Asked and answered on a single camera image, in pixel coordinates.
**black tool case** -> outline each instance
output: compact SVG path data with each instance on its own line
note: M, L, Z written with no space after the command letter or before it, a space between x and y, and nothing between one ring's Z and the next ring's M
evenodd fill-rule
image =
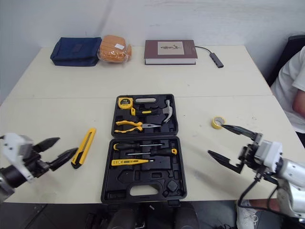
M133 108L136 111L151 110L153 114L134 116L130 109L121 109L118 106L119 98L133 99ZM138 99L154 98L155 102L138 103ZM164 123L167 114L162 114L166 107L166 100L170 100L173 114L167 123ZM128 133L117 133L114 130L128 130L131 125L116 125L118 121L133 121L162 125L155 128L144 128L142 131L134 130ZM106 162L101 201L103 203L124 203L141 201L168 201L172 206L179 205L179 199L187 195L183 168L183 159L178 133L174 96L172 94L154 95L121 95L116 99L114 118L112 123L112 136L109 144ZM140 145L163 144L162 146L143 146L136 149L114 150L117 143L136 143ZM151 156L150 154L128 156L128 153L156 152L160 149L177 149L178 153L172 156ZM114 159L148 159L154 160L136 165L112 166ZM135 186L152 186L156 193L152 195L131 195Z

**navy bag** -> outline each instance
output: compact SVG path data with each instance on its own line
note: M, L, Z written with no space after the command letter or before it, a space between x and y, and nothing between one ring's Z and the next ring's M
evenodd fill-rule
M58 66L94 66L99 60L97 51L102 39L61 37L51 54L51 60Z

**screwdriver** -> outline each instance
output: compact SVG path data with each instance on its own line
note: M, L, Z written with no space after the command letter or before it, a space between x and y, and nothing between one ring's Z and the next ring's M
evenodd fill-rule
M160 150L153 150L147 153L135 153L135 154L126 154L126 155L143 155L143 154L150 154L150 156L173 156L177 155L178 151L177 149L170 149L170 148L164 148Z
M136 164L147 163L154 160L144 160L144 159L116 159L111 161L112 166L131 166Z
M117 143L114 144L114 150L125 150L125 149L135 149L143 146L163 146L163 144L150 144L150 145L140 145L139 143L131 144L131 143Z

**tape measure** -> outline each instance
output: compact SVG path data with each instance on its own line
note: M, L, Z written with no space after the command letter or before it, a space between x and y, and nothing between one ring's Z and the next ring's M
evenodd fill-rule
M221 125L223 124L225 124L225 119L220 116L214 117L212 119L211 125L214 129L221 129L222 128Z
M119 108L130 110L132 109L133 99L129 97L120 97L118 101Z

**shoe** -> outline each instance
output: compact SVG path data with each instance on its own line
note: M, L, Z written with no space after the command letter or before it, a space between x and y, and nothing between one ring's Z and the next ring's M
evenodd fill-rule
M249 200L244 200L242 205L251 206ZM237 219L236 225L238 229L254 229L256 222L258 221L258 217L256 215L256 210L251 208L241 208L237 205L236 202L236 212Z

